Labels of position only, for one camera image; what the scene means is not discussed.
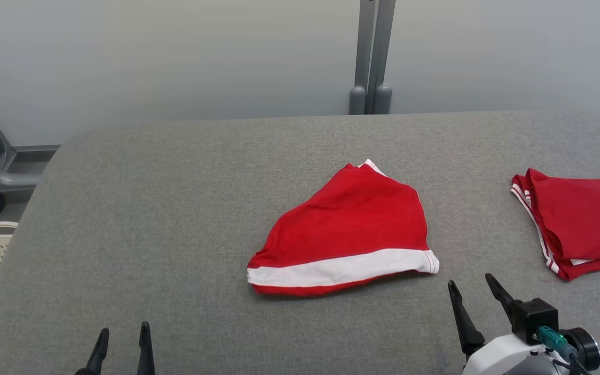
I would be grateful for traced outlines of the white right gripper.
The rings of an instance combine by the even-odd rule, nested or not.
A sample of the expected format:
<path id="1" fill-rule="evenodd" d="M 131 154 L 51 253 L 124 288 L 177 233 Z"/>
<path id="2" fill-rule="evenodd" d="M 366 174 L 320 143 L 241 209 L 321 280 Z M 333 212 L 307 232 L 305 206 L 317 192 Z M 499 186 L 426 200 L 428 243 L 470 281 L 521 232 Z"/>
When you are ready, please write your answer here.
<path id="1" fill-rule="evenodd" d="M 485 274 L 485 280 L 509 322 L 514 323 L 512 308 L 517 300 L 491 273 Z M 545 346 L 529 346 L 513 334 L 502 335 L 485 345 L 485 337 L 476 329 L 453 280 L 448 281 L 448 294 L 460 349 L 469 357 L 461 375 L 556 375 L 553 357 L 545 354 Z"/>

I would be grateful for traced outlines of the grey metal double post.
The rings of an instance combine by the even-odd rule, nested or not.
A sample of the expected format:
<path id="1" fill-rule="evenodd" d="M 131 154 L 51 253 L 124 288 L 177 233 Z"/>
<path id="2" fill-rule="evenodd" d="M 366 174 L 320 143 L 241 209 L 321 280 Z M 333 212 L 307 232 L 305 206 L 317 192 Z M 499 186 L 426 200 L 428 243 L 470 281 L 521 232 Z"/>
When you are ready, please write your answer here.
<path id="1" fill-rule="evenodd" d="M 396 0 L 359 0 L 354 85 L 350 116 L 389 114 L 392 88 L 385 84 Z"/>

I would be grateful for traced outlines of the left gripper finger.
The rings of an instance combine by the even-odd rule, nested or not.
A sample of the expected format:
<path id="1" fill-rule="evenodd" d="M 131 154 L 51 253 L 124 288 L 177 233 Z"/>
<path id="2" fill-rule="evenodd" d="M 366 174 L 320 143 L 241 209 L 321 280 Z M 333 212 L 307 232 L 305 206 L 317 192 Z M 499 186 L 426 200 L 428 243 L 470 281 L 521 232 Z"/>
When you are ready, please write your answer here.
<path id="1" fill-rule="evenodd" d="M 141 323 L 139 347 L 140 358 L 137 366 L 137 375 L 156 375 L 153 358 L 152 333 L 148 322 Z"/>
<path id="2" fill-rule="evenodd" d="M 91 352 L 90 358 L 83 368 L 74 373 L 74 375 L 102 375 L 103 360 L 107 356 L 109 347 L 109 328 L 100 330 L 97 342 Z"/>

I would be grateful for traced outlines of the red shorts with white band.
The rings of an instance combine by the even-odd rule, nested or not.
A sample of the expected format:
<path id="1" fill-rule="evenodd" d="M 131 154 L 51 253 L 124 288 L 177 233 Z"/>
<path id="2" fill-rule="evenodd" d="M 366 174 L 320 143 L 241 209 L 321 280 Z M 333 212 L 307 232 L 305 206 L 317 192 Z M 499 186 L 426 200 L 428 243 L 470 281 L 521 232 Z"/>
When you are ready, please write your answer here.
<path id="1" fill-rule="evenodd" d="M 417 191 L 371 160 L 341 168 L 283 214 L 247 265 L 260 294 L 323 296 L 400 273 L 436 274 Z"/>

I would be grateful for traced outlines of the red white polo shirt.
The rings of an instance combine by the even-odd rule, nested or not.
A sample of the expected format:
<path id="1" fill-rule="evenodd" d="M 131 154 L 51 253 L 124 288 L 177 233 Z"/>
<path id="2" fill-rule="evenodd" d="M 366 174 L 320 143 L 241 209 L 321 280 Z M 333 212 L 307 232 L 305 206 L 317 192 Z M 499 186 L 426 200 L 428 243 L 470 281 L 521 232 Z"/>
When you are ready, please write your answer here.
<path id="1" fill-rule="evenodd" d="M 567 282 L 600 271 L 600 180 L 550 177 L 530 168 L 510 192 L 531 217 L 545 263 Z"/>

